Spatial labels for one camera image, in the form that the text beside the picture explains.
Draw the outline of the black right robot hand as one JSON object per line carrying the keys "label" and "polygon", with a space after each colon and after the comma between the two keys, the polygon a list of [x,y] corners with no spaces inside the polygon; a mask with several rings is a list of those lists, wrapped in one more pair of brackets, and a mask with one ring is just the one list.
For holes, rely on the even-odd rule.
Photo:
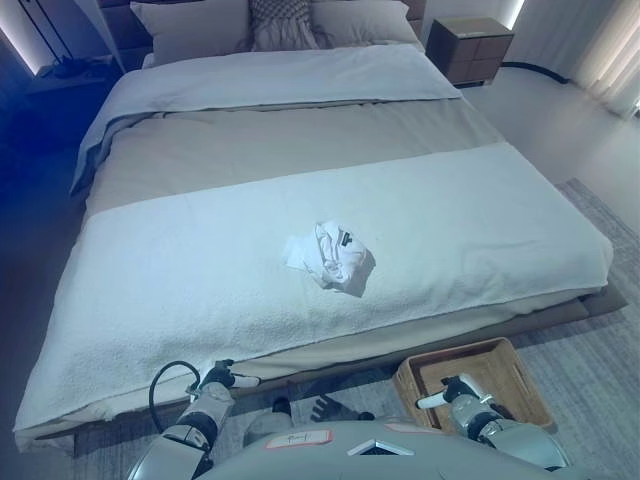
{"label": "black right robot hand", "polygon": [[458,423],[469,423],[480,415],[497,416],[492,407],[493,396],[470,375],[462,373],[446,377],[441,383],[443,388],[440,392],[416,400],[415,406],[421,410],[428,410],[448,405],[450,416]]}

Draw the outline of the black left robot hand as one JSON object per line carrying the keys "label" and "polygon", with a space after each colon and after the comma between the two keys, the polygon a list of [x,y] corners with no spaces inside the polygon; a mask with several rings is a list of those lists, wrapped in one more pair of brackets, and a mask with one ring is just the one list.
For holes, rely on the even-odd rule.
{"label": "black left robot hand", "polygon": [[259,377],[233,373],[231,371],[233,365],[234,361],[231,359],[216,361],[200,382],[199,392],[205,392],[210,385],[221,386],[229,391],[230,389],[251,389],[262,383]]}

